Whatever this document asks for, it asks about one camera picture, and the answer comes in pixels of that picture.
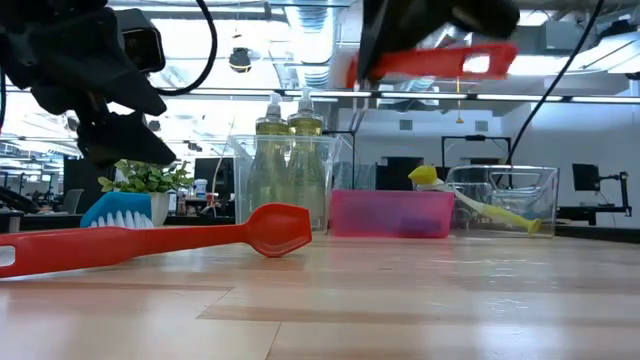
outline office chair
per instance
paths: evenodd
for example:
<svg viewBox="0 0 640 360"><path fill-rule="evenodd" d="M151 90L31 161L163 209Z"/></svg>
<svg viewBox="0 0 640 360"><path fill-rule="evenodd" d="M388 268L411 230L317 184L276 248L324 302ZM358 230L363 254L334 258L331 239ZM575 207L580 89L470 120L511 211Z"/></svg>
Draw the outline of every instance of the office chair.
<svg viewBox="0 0 640 360"><path fill-rule="evenodd" d="M80 196L82 196L83 192L84 189L71 189L67 191L64 195L64 200L62 201L60 210L68 214L75 214L78 209L78 203L80 202Z"/></svg>

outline white bristles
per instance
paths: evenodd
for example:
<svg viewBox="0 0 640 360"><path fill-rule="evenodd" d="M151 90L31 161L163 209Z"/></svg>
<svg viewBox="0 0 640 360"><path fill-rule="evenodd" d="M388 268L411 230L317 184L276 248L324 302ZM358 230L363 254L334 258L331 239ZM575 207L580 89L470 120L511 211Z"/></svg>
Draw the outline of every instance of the white bristles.
<svg viewBox="0 0 640 360"><path fill-rule="evenodd" d="M116 226L124 227L124 218L122 217L122 211L116 213Z"/></svg>
<svg viewBox="0 0 640 360"><path fill-rule="evenodd" d="M113 221L113 214L107 213L107 226L115 226L116 222Z"/></svg>
<svg viewBox="0 0 640 360"><path fill-rule="evenodd" d="M125 216L124 227L129 229L135 228L136 223L133 221L133 214L131 213L131 211L127 210L124 216Z"/></svg>
<svg viewBox="0 0 640 360"><path fill-rule="evenodd" d="M112 213L107 213L106 217L100 216L98 220L91 222L90 227L105 227L105 226L117 226L128 229L152 229L153 222L146 215L139 212L131 213L130 210L125 211L124 216L121 211L116 212L113 216Z"/></svg>

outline green plant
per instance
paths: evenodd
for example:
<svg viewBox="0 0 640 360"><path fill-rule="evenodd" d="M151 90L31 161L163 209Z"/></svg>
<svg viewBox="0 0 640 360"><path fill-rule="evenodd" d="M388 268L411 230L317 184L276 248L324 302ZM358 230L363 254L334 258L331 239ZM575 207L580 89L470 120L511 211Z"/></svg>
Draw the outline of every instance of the green plant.
<svg viewBox="0 0 640 360"><path fill-rule="evenodd" d="M119 190L137 193L163 193L191 186L193 178L187 177L186 166L186 161L179 169L176 165L165 169L159 165L120 160L115 164L115 167L122 171L127 181L111 181L106 177L99 177L98 182L102 185L103 192Z"/></svg>

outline clear plastic bin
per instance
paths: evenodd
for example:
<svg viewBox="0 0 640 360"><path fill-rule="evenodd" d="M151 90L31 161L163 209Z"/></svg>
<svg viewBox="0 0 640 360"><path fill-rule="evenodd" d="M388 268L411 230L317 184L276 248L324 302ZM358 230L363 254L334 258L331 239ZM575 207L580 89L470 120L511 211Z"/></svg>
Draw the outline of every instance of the clear plastic bin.
<svg viewBox="0 0 640 360"><path fill-rule="evenodd" d="M557 168L548 167L476 165L451 169L446 183L462 195L525 219L525 222L492 219L456 198L451 222L454 233L466 236L552 237L555 233L558 176ZM527 223L535 226L537 231L531 231L532 226L525 227Z"/></svg>
<svg viewBox="0 0 640 360"><path fill-rule="evenodd" d="M325 175L324 214L311 219L314 231L326 231L328 222L329 196L331 191L331 179L333 165L338 153L339 143L337 138L326 136L279 136L279 135L234 135L230 137L230 143L235 153L234 158L234 185L236 223L241 224L249 219L251 210L249 206L249 174L251 165L256 156L256 150L261 142L277 143L282 149L285 162L289 165L291 150L296 142L313 144L316 153L322 162Z"/></svg>

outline soap bottle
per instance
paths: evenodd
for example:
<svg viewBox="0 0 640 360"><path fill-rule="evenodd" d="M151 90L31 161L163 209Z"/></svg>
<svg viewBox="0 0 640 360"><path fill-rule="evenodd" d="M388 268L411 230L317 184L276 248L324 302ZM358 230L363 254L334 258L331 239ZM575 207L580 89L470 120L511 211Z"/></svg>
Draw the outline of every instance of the soap bottle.
<svg viewBox="0 0 640 360"><path fill-rule="evenodd" d="M278 135L289 135L290 131L281 115L281 100L277 93L271 94L266 116L256 121L256 155L247 180L250 213L267 203L288 201L285 183L287 166L283 152L286 137L280 138Z"/></svg>
<svg viewBox="0 0 640 360"><path fill-rule="evenodd" d="M295 135L288 167L291 203L309 210L313 230L322 229L326 218L325 169L314 141L322 135L324 117L313 111L309 89L304 89L298 112L289 116L289 127Z"/></svg>

